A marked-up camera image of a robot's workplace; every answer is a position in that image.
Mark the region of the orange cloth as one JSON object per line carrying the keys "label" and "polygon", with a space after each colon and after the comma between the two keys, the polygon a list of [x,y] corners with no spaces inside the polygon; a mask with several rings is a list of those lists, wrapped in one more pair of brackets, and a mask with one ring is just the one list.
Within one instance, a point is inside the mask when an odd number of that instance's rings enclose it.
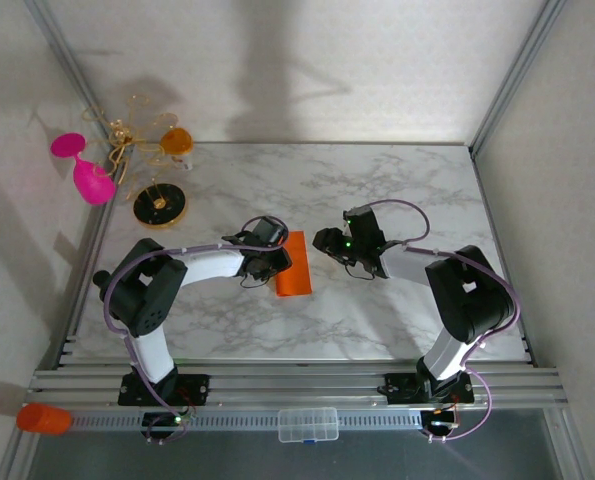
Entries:
{"label": "orange cloth", "polygon": [[312,284],[304,232],[291,231],[285,248],[292,266],[276,276],[276,295],[278,297],[310,295]]}

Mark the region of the clear plastic organizer box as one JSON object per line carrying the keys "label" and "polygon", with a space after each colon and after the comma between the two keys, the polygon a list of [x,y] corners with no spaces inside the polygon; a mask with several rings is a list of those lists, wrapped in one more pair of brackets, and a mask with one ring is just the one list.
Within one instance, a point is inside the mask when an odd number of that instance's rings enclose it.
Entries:
{"label": "clear plastic organizer box", "polygon": [[280,443],[312,444],[336,441],[339,418],[334,407],[283,409],[277,415]]}

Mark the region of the black controller board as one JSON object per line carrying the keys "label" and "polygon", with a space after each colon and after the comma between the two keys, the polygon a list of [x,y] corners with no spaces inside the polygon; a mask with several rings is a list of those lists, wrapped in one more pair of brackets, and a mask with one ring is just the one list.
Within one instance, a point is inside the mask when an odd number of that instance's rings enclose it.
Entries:
{"label": "black controller board", "polygon": [[459,427],[458,413],[455,407],[425,410],[421,412],[421,423],[427,435],[450,436]]}
{"label": "black controller board", "polygon": [[178,414],[170,412],[145,413],[142,419],[141,433],[145,438],[153,441],[166,440],[172,436],[181,435],[196,417],[197,409],[187,407]]}

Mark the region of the pink wine glass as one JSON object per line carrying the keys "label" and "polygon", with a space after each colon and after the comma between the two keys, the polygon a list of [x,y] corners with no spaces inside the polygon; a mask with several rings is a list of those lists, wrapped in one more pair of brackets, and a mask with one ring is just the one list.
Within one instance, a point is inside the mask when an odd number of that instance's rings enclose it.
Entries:
{"label": "pink wine glass", "polygon": [[81,157],[86,148],[86,138],[77,132],[58,136],[51,144],[51,153],[61,159],[72,158],[73,182],[82,199],[90,205],[102,205],[116,193],[116,186],[100,166]]}

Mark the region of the orange plastic cup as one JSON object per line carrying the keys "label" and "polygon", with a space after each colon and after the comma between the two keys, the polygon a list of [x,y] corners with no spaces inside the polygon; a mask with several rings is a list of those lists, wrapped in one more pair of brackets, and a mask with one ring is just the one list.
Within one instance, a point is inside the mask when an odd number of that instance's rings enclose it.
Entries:
{"label": "orange plastic cup", "polygon": [[64,409],[40,403],[30,403],[16,416],[16,426],[25,432],[62,435],[72,425],[71,414]]}

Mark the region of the aluminium front frame rail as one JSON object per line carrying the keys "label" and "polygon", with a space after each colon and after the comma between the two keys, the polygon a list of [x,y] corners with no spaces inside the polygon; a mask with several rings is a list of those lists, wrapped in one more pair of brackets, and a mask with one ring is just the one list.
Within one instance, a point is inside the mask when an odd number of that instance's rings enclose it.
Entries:
{"label": "aluminium front frame rail", "polygon": [[[467,385],[473,407],[491,398],[499,408],[537,408],[568,402],[558,371],[526,363],[476,362]],[[198,405],[211,408],[284,408],[306,406],[381,407],[389,374],[408,374],[410,365],[396,363],[320,364],[187,364],[181,373],[199,376]],[[123,405],[129,387],[121,365],[67,365],[38,371],[26,402],[69,409]]]}

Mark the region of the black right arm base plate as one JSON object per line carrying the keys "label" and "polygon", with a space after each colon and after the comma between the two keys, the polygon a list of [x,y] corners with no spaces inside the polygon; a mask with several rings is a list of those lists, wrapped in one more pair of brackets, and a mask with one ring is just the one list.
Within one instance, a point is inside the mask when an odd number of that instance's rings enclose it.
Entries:
{"label": "black right arm base plate", "polygon": [[475,401],[470,376],[465,372],[447,380],[413,373],[389,373],[377,392],[386,397],[389,405],[473,404]]}

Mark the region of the aluminium side rail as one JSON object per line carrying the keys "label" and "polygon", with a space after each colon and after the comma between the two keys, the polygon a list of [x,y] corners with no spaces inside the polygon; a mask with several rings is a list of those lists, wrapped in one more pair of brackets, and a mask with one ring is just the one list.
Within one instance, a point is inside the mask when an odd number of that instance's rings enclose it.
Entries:
{"label": "aluminium side rail", "polygon": [[[493,210],[491,207],[491,202],[490,202],[490,198],[489,195],[486,191],[486,187],[484,185],[481,173],[480,173],[480,168],[478,166],[478,163],[476,161],[476,157],[475,155],[470,152],[470,157],[471,157],[471,162],[473,165],[473,170],[474,170],[474,174],[476,176],[476,180],[478,183],[478,187],[480,190],[480,193],[482,195],[482,201],[484,204],[484,208],[486,210],[486,215],[488,218],[488,222],[492,231],[492,235],[493,235],[493,239],[494,239],[494,243],[495,243],[495,248],[497,251],[497,255],[499,257],[500,260],[500,265],[501,265],[501,270],[504,274],[505,279],[508,281],[508,283],[513,286],[513,278],[511,275],[511,272],[509,270],[508,267],[508,262],[507,262],[507,258],[503,249],[503,245],[501,242],[501,236],[499,233],[499,229],[497,226],[497,222],[494,218],[493,215]],[[525,353],[527,355],[527,363],[533,367],[536,367],[538,365],[538,363],[535,361],[535,356],[533,353],[533,349],[532,349],[532,345],[531,345],[531,341],[528,337],[528,334],[526,333],[526,329],[525,329],[525,325],[523,322],[523,318],[522,318],[522,314],[523,314],[523,310],[520,310],[519,312],[519,316],[517,321],[515,322],[515,327],[518,330],[521,340],[522,340],[522,345],[524,347]]]}
{"label": "aluminium side rail", "polygon": [[[116,186],[113,174],[108,173],[108,175]],[[77,264],[76,280],[73,287],[68,316],[66,317],[66,324],[63,329],[63,338],[60,341],[59,353],[55,354],[55,366],[61,362],[61,356],[66,352],[66,344],[72,337],[76,336],[79,329],[85,310],[88,292],[92,285],[94,268],[97,265],[104,237],[108,230],[110,216],[114,207],[114,197],[115,195],[110,201],[102,205],[90,205],[83,200],[91,207],[91,210],[86,223],[85,235],[83,237],[83,252],[80,261]]]}

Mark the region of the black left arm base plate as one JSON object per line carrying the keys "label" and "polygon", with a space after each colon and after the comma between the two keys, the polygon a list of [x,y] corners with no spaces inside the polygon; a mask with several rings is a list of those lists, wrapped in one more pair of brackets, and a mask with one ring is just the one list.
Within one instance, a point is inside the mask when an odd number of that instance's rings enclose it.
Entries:
{"label": "black left arm base plate", "polygon": [[[171,372],[151,389],[171,407],[203,406],[209,393],[210,377],[204,374]],[[122,377],[118,394],[120,406],[160,406],[141,377],[133,371]]]}

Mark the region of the aluminium frame post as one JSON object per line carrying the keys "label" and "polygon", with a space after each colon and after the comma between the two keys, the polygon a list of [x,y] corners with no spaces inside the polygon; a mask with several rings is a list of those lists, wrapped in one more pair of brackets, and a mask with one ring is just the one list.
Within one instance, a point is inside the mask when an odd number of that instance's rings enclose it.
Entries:
{"label": "aluminium frame post", "polygon": [[543,0],[469,144],[468,150],[473,162],[476,162],[485,149],[567,3],[568,0]]}
{"label": "aluminium frame post", "polygon": [[54,59],[71,84],[74,93],[86,107],[98,104],[84,72],[53,15],[47,0],[22,0],[33,22],[45,38]]}

